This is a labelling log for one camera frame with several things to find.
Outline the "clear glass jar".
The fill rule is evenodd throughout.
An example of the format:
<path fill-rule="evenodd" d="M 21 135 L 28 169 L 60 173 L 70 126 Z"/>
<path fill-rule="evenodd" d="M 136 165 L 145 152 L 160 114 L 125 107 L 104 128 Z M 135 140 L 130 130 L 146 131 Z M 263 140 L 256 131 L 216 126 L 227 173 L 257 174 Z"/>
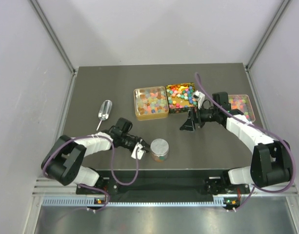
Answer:
<path fill-rule="evenodd" d="M 168 153 L 158 155 L 155 153 L 151 153 L 152 159 L 156 162 L 164 162 L 168 158 Z"/>

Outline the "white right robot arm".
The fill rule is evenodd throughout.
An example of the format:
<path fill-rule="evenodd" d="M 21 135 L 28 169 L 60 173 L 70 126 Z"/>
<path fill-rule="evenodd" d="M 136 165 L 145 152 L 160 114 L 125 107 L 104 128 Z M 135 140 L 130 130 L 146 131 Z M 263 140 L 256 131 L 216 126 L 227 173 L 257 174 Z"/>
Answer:
<path fill-rule="evenodd" d="M 216 122 L 250 150 L 250 166 L 223 172 L 221 188 L 232 193 L 239 184 L 254 184 L 263 188 L 290 181 L 293 165 L 285 146 L 257 129 L 242 111 L 232 109 L 226 92 L 214 93 L 212 98 L 213 106 L 206 109 L 203 106 L 205 94 L 195 91 L 190 97 L 195 106 L 189 110 L 188 119 L 180 130 L 193 132 L 207 122 Z"/>

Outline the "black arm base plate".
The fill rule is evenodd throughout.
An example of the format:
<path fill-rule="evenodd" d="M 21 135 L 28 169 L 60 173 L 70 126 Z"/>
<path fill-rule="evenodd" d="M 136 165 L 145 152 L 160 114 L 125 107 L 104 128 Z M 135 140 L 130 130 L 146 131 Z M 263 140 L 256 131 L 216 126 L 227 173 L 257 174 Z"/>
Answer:
<path fill-rule="evenodd" d="M 225 170 L 183 169 L 183 170 L 139 170 L 136 180 L 132 170 L 115 170 L 115 181 L 110 170 L 99 171 L 100 178 L 95 186 L 112 195 L 126 191 L 193 190 L 202 195 L 246 195 L 250 193 L 246 184 L 232 185 Z"/>

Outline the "round silver jar lid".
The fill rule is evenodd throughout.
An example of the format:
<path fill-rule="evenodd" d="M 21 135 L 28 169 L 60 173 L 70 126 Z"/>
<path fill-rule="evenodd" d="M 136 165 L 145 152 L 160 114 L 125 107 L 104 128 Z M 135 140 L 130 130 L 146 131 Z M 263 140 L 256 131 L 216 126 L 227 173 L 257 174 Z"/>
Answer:
<path fill-rule="evenodd" d="M 157 138 L 151 142 L 150 150 L 153 154 L 164 156 L 169 152 L 169 144 L 162 138 Z"/>

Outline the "silver metal scoop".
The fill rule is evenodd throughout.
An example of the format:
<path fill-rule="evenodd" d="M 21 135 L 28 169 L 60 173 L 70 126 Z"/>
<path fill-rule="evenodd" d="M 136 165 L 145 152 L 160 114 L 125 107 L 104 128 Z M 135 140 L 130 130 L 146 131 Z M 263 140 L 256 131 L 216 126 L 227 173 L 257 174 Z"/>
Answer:
<path fill-rule="evenodd" d="M 101 123 L 109 118 L 111 109 L 112 109 L 112 101 L 111 100 L 105 100 L 102 103 L 102 105 L 100 107 L 100 110 L 99 110 L 99 113 L 98 113 L 98 118 L 99 118 L 100 121 L 99 121 L 99 124 L 96 128 L 96 131 L 99 130 Z"/>

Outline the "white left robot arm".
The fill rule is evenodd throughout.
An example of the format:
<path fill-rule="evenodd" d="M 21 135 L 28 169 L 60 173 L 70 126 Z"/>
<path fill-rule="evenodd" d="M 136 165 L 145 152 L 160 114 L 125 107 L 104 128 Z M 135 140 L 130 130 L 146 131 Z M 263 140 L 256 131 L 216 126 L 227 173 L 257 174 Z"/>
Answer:
<path fill-rule="evenodd" d="M 141 137 L 129 134 L 132 127 L 131 121 L 121 117 L 109 130 L 74 138 L 60 136 L 41 164 L 43 175 L 64 186 L 74 183 L 93 193 L 101 192 L 105 180 L 96 170 L 82 166 L 83 159 L 122 147 L 131 152 L 133 159 L 140 160 L 150 151 L 150 145 Z"/>

